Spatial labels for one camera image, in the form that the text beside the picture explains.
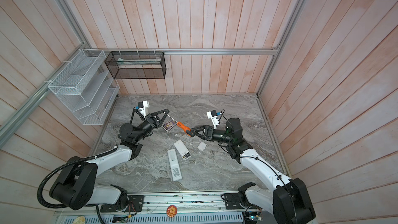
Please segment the white battery cover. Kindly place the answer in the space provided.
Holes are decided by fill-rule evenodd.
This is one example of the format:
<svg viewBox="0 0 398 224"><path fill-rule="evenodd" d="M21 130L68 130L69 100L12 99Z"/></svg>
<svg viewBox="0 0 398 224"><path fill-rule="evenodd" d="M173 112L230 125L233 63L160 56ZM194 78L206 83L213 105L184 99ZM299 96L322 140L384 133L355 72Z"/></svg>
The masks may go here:
<svg viewBox="0 0 398 224"><path fill-rule="evenodd" d="M198 146L198 150L203 151L206 148L206 144L204 142L201 142Z"/></svg>

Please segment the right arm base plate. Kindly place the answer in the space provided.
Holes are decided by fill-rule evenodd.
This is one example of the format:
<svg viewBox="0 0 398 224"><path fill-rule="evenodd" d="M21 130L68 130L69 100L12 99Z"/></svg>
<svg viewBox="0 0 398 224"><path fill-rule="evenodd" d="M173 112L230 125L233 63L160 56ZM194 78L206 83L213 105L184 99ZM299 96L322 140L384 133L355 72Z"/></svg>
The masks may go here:
<svg viewBox="0 0 398 224"><path fill-rule="evenodd" d="M244 209L249 206L249 203L242 192L225 193L221 195L225 202L226 209Z"/></svg>

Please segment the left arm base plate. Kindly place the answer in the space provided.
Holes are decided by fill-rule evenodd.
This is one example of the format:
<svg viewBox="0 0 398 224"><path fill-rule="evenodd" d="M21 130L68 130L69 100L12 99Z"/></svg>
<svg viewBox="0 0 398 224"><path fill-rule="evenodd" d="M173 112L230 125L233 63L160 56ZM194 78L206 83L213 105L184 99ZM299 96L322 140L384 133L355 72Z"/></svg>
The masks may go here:
<svg viewBox="0 0 398 224"><path fill-rule="evenodd" d="M102 213L112 212L141 212L144 204L144 195L128 195L115 204L102 204Z"/></svg>

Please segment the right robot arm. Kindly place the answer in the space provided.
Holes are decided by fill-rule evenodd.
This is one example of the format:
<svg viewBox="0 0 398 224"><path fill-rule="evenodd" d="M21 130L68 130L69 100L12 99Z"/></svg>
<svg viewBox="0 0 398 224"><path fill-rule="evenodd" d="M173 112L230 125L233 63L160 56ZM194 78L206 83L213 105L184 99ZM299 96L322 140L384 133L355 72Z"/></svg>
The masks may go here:
<svg viewBox="0 0 398 224"><path fill-rule="evenodd" d="M227 120L225 130L210 125L186 128L191 137L220 143L230 157L248 168L264 183L263 190L254 183L241 186L237 195L243 206L258 206L271 213L279 224L306 224L316 217L305 183L292 179L266 162L244 139L238 118Z"/></svg>

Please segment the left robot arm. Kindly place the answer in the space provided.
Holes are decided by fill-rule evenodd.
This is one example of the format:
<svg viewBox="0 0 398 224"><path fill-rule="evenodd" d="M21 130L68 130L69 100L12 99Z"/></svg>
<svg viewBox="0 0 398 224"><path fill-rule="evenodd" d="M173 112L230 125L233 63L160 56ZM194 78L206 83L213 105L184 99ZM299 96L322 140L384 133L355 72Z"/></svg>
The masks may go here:
<svg viewBox="0 0 398 224"><path fill-rule="evenodd" d="M135 159L141 149L140 140L151 136L154 129L165 122L168 109L142 116L143 122L134 126L131 122L119 129L121 140L112 150L91 157L72 157L68 162L47 175L37 191L38 202L47 208L73 210L85 206L111 205L117 212L129 207L127 191L119 186L97 186L99 175L124 162Z"/></svg>

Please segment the white remote control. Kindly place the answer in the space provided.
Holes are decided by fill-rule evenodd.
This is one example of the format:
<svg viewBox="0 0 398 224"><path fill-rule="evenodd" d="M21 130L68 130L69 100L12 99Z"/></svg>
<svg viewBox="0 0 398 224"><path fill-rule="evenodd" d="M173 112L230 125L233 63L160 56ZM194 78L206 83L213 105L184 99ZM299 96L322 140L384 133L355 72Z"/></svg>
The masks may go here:
<svg viewBox="0 0 398 224"><path fill-rule="evenodd" d="M191 157L190 151L187 149L187 147L182 142L182 140L176 141L174 143L174 146L177 149L177 151L179 152L179 154L181 155L183 160L187 160L187 159L189 159Z"/></svg>

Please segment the orange black screwdriver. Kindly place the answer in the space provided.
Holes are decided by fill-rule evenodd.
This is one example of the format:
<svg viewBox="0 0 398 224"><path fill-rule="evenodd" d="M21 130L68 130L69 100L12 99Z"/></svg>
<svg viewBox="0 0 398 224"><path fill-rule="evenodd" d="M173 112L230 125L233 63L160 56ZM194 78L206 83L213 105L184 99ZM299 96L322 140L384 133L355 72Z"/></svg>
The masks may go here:
<svg viewBox="0 0 398 224"><path fill-rule="evenodd" d="M180 127L187 135L189 135L190 137L194 137L195 134L191 131L191 129L187 126L185 126L182 122L175 120L174 118L172 118L171 116L169 116L173 121L176 122L177 126Z"/></svg>

